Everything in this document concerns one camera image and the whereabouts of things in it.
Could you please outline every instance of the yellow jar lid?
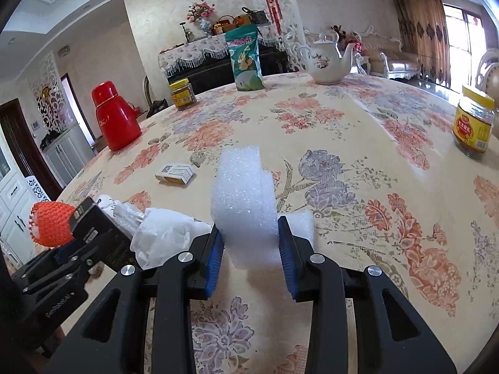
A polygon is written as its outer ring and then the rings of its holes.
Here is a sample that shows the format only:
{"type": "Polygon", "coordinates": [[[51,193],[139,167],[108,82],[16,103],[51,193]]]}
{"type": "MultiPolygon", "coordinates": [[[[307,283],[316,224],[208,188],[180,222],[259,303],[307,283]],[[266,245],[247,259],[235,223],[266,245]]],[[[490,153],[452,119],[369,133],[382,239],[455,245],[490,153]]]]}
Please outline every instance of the yellow jar lid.
{"type": "Polygon", "coordinates": [[[171,89],[178,89],[180,87],[186,86],[187,84],[189,84],[189,79],[181,79],[178,82],[174,82],[174,83],[170,84],[170,88],[171,89]]]}
{"type": "Polygon", "coordinates": [[[475,103],[492,111],[496,109],[494,99],[475,87],[463,86],[463,96],[472,99],[475,103]]]}

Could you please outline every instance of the white foam block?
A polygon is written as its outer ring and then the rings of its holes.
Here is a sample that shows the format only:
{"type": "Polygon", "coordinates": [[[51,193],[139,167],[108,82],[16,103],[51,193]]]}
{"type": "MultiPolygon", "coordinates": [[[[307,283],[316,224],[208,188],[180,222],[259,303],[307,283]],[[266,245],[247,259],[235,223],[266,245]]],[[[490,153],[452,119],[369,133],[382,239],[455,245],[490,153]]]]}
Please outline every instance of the white foam block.
{"type": "Polygon", "coordinates": [[[280,266],[272,175],[261,169],[256,146],[222,152],[211,194],[211,217],[238,269],[280,266]]]}
{"type": "Polygon", "coordinates": [[[279,214],[278,217],[285,216],[288,221],[291,233],[303,239],[307,239],[312,248],[315,249],[314,239],[314,219],[313,213],[309,209],[302,209],[289,214],[279,214]]]}

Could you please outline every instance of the red thermos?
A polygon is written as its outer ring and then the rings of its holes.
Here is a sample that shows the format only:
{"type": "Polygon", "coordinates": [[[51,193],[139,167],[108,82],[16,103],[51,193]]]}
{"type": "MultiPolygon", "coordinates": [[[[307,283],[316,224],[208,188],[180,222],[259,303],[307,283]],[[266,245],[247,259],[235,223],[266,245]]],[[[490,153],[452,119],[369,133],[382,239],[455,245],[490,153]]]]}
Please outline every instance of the red thermos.
{"type": "Polygon", "coordinates": [[[92,90],[92,98],[100,130],[112,151],[128,146],[140,136],[133,109],[118,94],[113,82],[99,84],[92,90]]]}

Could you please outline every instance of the vase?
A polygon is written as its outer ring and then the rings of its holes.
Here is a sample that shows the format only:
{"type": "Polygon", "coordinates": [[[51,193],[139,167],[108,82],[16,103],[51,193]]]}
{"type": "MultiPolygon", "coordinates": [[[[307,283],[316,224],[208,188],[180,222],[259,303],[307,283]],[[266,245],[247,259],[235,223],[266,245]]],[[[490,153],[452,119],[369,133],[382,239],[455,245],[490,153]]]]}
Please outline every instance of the vase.
{"type": "Polygon", "coordinates": [[[213,35],[213,31],[211,30],[211,22],[208,21],[206,18],[201,18],[200,28],[201,31],[203,31],[206,35],[208,36],[213,35]]]}

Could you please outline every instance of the curtain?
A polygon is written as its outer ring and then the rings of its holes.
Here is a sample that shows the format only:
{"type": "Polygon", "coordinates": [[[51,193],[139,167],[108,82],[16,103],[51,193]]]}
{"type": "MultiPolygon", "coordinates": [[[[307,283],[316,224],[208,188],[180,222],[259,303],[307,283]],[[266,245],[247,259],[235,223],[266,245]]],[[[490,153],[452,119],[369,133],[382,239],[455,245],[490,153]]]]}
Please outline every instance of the curtain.
{"type": "Polygon", "coordinates": [[[492,21],[491,16],[488,14],[487,10],[481,6],[480,16],[482,18],[483,32],[485,33],[485,45],[487,49],[499,48],[499,41],[497,38],[497,28],[492,21]]]}
{"type": "Polygon", "coordinates": [[[418,55],[423,79],[451,85],[451,63],[442,0],[394,0],[405,52],[418,55]]]}

